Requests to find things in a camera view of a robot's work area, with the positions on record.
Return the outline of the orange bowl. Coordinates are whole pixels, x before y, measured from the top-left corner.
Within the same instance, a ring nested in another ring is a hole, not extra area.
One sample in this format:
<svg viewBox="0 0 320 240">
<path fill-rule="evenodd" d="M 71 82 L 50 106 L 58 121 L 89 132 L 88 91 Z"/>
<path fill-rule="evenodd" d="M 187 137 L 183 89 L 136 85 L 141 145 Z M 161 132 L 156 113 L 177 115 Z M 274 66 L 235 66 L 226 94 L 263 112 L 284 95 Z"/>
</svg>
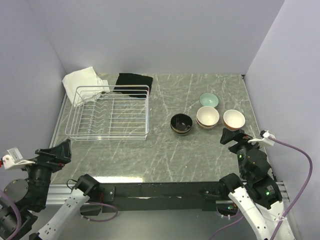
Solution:
<svg viewBox="0 0 320 240">
<path fill-rule="evenodd" d="M 245 116 L 238 110 L 230 109 L 223 114 L 224 125 L 232 131 L 241 129 L 245 123 Z"/>
</svg>

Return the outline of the dark red bowl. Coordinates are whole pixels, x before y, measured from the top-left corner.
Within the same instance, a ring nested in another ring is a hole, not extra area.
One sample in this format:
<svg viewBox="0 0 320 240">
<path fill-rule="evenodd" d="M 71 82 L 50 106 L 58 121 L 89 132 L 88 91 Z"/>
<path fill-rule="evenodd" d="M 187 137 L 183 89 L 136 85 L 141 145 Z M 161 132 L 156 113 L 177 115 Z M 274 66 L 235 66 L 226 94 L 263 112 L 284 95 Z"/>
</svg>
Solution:
<svg viewBox="0 0 320 240">
<path fill-rule="evenodd" d="M 216 127 L 215 125 L 203 125 L 201 122 L 197 122 L 198 126 L 203 130 L 212 130 Z"/>
</svg>

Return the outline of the beige floral bowl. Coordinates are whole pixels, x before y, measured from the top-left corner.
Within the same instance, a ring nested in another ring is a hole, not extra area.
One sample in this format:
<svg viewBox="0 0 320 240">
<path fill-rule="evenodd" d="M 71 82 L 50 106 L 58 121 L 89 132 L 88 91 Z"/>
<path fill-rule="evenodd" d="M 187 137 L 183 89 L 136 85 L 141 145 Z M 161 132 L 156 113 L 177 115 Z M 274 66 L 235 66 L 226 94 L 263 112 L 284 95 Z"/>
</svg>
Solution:
<svg viewBox="0 0 320 240">
<path fill-rule="evenodd" d="M 196 118 L 203 126 L 215 126 L 220 120 L 219 112 L 211 106 L 203 106 L 198 109 Z"/>
</svg>

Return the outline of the light blue bowl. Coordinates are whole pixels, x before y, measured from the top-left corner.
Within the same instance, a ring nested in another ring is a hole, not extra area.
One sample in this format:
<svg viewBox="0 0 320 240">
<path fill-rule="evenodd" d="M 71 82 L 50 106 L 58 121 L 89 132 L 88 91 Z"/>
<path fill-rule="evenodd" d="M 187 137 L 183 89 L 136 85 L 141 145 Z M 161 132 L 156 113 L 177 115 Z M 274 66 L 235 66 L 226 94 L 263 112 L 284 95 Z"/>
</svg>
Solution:
<svg viewBox="0 0 320 240">
<path fill-rule="evenodd" d="M 219 99 L 215 94 L 210 92 L 205 92 L 199 96 L 199 103 L 203 107 L 209 106 L 209 107 L 215 108 L 219 104 Z"/>
</svg>

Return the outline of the dark brown patterned bowl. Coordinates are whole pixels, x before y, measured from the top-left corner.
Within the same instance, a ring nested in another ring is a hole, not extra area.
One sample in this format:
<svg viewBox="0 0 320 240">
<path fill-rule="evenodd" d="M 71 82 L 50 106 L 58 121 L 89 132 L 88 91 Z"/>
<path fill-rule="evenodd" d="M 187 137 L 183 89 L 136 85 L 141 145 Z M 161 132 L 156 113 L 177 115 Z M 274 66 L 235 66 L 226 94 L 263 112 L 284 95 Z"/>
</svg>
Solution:
<svg viewBox="0 0 320 240">
<path fill-rule="evenodd" d="M 191 131 L 191 127 L 190 128 L 188 128 L 187 130 L 178 130 L 178 129 L 176 129 L 176 128 L 174 128 L 172 125 L 170 126 L 170 128 L 171 128 L 171 130 L 175 133 L 175 134 L 177 134 L 177 135 L 179 135 L 179 136 L 185 136 L 185 135 L 187 135 L 190 131 Z"/>
</svg>

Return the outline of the tan ceramic bowl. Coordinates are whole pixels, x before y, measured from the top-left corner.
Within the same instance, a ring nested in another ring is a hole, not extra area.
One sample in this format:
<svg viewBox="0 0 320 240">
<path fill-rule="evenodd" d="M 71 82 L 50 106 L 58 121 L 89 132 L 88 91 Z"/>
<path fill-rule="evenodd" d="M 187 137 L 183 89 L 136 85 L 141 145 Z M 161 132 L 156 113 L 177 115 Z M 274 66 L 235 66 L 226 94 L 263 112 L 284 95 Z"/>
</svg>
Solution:
<svg viewBox="0 0 320 240">
<path fill-rule="evenodd" d="M 187 131 L 193 125 L 193 120 L 190 116 L 184 113 L 175 114 L 170 120 L 170 126 L 178 131 Z"/>
</svg>

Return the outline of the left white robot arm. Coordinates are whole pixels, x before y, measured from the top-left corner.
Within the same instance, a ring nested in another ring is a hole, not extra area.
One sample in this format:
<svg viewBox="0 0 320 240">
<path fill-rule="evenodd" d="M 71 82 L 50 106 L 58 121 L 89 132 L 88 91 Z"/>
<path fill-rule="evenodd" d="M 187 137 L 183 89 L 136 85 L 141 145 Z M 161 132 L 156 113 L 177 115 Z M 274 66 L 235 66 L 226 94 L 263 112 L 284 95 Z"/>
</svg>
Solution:
<svg viewBox="0 0 320 240">
<path fill-rule="evenodd" d="M 71 141 L 66 139 L 59 145 L 37 149 L 36 157 L 24 159 L 14 147 L 8 149 L 0 159 L 5 170 L 20 169 L 27 172 L 26 179 L 12 180 L 0 193 L 0 237 L 3 240 L 19 240 L 37 221 L 39 213 L 46 208 L 51 176 L 71 162 Z M 45 224 L 44 229 L 29 236 L 31 240 L 53 240 L 64 222 L 70 219 L 87 201 L 100 195 L 99 182 L 85 174 L 79 177 L 56 215 Z"/>
</svg>

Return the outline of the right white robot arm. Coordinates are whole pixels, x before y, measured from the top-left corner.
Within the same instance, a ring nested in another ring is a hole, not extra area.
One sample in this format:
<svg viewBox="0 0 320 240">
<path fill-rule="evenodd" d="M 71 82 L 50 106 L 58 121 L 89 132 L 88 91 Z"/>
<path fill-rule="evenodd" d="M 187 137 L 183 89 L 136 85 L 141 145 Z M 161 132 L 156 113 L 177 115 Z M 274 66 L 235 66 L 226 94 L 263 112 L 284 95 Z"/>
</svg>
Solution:
<svg viewBox="0 0 320 240">
<path fill-rule="evenodd" d="M 242 129 L 224 128 L 220 143 L 236 143 L 228 150 L 236 154 L 239 175 L 230 173 L 219 180 L 220 196 L 231 199 L 254 231 L 258 240 L 293 240 L 284 201 L 276 181 L 269 175 L 271 165 L 260 148 L 273 146 L 268 131 L 253 138 Z"/>
</svg>

